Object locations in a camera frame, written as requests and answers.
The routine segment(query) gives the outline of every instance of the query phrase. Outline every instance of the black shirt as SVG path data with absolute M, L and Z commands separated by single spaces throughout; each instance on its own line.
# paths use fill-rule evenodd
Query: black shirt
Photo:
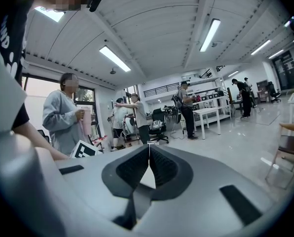
M 0 54 L 6 69 L 19 84 L 22 83 L 22 62 L 25 58 L 24 34 L 27 15 L 34 0 L 12 0 L 5 8 L 4 16 L 0 21 Z M 24 104 L 22 105 L 13 128 L 29 121 Z
M 242 97 L 249 97 L 249 89 L 245 83 L 239 81 L 237 83 L 237 87 L 238 87 L 239 91 L 242 90 L 242 93 L 241 93 Z

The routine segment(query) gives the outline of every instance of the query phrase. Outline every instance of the gray hoodie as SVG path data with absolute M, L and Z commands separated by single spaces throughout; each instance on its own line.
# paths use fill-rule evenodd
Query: gray hoodie
M 44 103 L 43 126 L 49 131 L 53 147 L 66 155 L 79 140 L 90 143 L 83 135 L 81 122 L 77 122 L 77 110 L 73 100 L 60 90 L 50 93 Z

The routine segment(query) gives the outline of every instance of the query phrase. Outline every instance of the person's hand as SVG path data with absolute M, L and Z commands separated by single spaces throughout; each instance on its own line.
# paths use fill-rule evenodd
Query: person's hand
M 77 121 L 81 120 L 84 115 L 84 110 L 80 109 L 80 110 L 76 111 L 75 115 L 76 115 Z

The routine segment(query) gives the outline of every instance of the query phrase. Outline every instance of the person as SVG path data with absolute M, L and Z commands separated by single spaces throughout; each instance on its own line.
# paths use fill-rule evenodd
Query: person
M 4 62 L 10 76 L 20 85 L 25 58 L 24 34 L 29 11 L 38 6 L 47 9 L 76 10 L 81 4 L 87 4 L 87 0 L 4 0 L 0 3 L 0 60 Z M 68 158 L 54 149 L 32 126 L 24 104 L 14 121 L 12 130 L 27 137 L 35 147 L 48 149 L 54 160 Z
M 249 87 L 245 83 L 238 81 L 237 79 L 233 79 L 231 80 L 231 82 L 237 85 L 239 89 L 239 96 L 242 97 L 242 105 L 244 108 L 244 114 L 241 117 L 241 119 L 249 118 L 250 111 L 251 111 Z
M 131 101 L 133 102 L 133 104 L 116 104 L 115 106 L 134 109 L 139 136 L 141 138 L 142 143 L 147 144 L 147 141 L 150 140 L 150 136 L 149 136 L 149 125 L 147 123 L 147 117 L 144 110 L 144 105 L 140 101 L 136 93 L 131 95 Z
M 182 102 L 181 113 L 185 119 L 187 139 L 197 140 L 194 136 L 194 117 L 193 117 L 193 100 L 195 97 L 189 97 L 187 94 L 187 88 L 189 84 L 186 81 L 181 82 L 180 89 L 178 90 L 178 98 Z
M 116 102 L 118 104 L 124 104 L 123 98 L 118 98 L 116 100 Z M 113 111 L 112 111 L 112 115 L 110 117 L 108 117 L 109 119 L 114 117 L 114 121 L 113 121 L 113 146 L 114 146 L 114 148 L 112 149 L 112 151 L 117 150 L 116 147 L 118 145 L 119 138 L 121 136 L 124 137 L 124 134 L 123 134 L 123 119 L 124 119 L 124 117 L 132 115 L 132 114 L 133 114 L 133 112 L 131 112 L 131 110 L 126 107 L 114 107 Z
M 78 109 L 72 100 L 79 86 L 78 77 L 65 73 L 59 83 L 60 90 L 51 92 L 44 102 L 42 124 L 49 131 L 53 147 L 69 156 L 79 140 L 91 142 L 80 122 L 84 110 Z
M 248 82 L 248 78 L 245 77 L 245 84 L 249 87 L 249 91 L 250 91 L 250 100 L 252 103 L 253 107 L 257 107 L 256 102 L 255 102 L 255 95 L 252 89 L 252 84 L 250 82 Z

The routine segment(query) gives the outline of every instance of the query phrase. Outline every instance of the hair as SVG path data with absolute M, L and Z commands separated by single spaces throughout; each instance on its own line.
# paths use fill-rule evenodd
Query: hair
M 139 101 L 141 100 L 141 99 L 139 98 L 139 96 L 138 96 L 136 93 L 131 94 L 130 97 L 137 97 Z
M 77 77 L 74 73 L 64 73 L 60 77 L 59 84 L 60 84 L 60 90 L 63 91 L 65 89 L 64 83 L 67 80 L 72 80 L 73 76 Z

